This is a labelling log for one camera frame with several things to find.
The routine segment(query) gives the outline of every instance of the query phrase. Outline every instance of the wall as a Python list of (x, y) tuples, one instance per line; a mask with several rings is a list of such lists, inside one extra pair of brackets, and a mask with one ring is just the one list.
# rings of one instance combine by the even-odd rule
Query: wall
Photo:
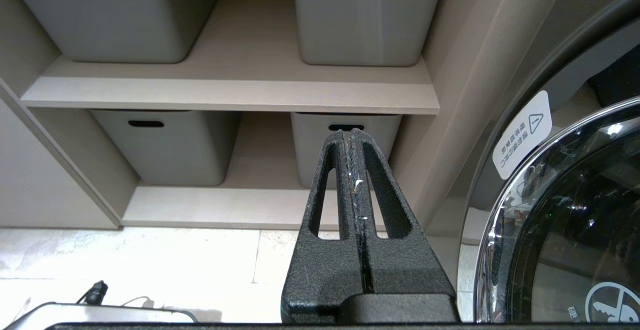
[[(553, 2), (439, 0), (423, 58), (440, 112), (435, 118), (406, 116), (391, 159), (425, 229)], [(428, 234), (436, 234), (439, 229), (428, 230)]]

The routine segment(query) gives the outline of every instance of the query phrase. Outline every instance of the warning triangle symbol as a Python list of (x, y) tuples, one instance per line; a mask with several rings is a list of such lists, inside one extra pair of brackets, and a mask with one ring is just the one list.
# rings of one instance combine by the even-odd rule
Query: warning triangle symbol
[(544, 118), (544, 116), (545, 115), (542, 113), (532, 113), (528, 116), (528, 130), (531, 132), (531, 134), (536, 132), (536, 129), (538, 128), (538, 125), (540, 125), (540, 122), (542, 121), (542, 118)]

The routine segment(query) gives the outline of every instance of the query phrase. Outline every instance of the beige cabinet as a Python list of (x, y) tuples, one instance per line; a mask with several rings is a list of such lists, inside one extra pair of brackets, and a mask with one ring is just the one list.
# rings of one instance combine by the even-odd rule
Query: beige cabinet
[(0, 139), (0, 226), (113, 229), (119, 225), (3, 100)]
[[(295, 0), (218, 0), (171, 65), (70, 61), (21, 0), (0, 0), (0, 78), (47, 150), (125, 226), (297, 229), (309, 191), (288, 113), (402, 114), (391, 169), (429, 228), (551, 2), (439, 0), (418, 63), (372, 67), (302, 62)], [(140, 182), (88, 109), (244, 113), (226, 180), (206, 188)], [(325, 198), (320, 227), (335, 230), (336, 192)]]

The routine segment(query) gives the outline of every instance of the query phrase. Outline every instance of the washing machine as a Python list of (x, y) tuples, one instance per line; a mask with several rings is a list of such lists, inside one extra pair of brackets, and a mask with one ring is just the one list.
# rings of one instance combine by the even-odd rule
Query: washing machine
[(475, 321), (638, 322), (639, 45), (640, 0), (555, 0), (449, 194)]

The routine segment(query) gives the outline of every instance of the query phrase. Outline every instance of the storage bin handle hole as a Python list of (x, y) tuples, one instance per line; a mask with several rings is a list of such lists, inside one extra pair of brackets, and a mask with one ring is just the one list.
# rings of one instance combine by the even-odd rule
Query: storage bin handle hole
[(134, 128), (164, 128), (165, 123), (158, 120), (129, 120), (127, 121)]
[(359, 129), (364, 131), (364, 125), (350, 125), (348, 123), (332, 123), (329, 125), (329, 130), (332, 132), (337, 132), (338, 130), (342, 130), (343, 132), (350, 132), (353, 129)]

